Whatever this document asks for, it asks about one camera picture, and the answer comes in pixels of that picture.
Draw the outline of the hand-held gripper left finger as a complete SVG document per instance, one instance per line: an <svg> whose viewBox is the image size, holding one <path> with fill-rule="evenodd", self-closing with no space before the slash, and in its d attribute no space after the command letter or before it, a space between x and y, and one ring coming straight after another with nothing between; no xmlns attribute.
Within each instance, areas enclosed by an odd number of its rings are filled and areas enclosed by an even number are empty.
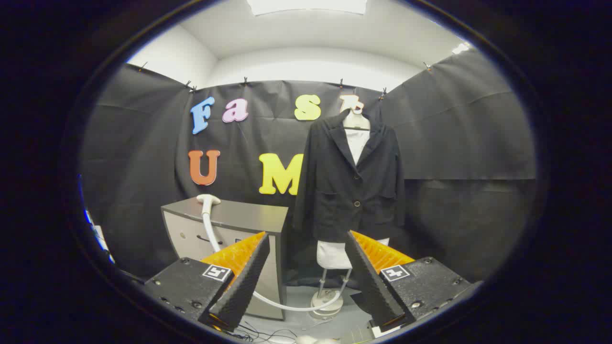
<svg viewBox="0 0 612 344"><path fill-rule="evenodd" d="M148 279L144 294L188 322L232 332L253 298L268 237L259 232L201 260L180 258Z"/></svg>

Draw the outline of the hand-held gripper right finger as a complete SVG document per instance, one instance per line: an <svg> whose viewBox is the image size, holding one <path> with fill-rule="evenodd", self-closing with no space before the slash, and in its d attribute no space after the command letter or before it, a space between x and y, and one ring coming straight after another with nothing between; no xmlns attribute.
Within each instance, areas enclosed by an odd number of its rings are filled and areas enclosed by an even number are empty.
<svg viewBox="0 0 612 344"><path fill-rule="evenodd" d="M481 287L433 257L413 259L356 231L347 233L345 252L361 304L380 330L426 322Z"/></svg>

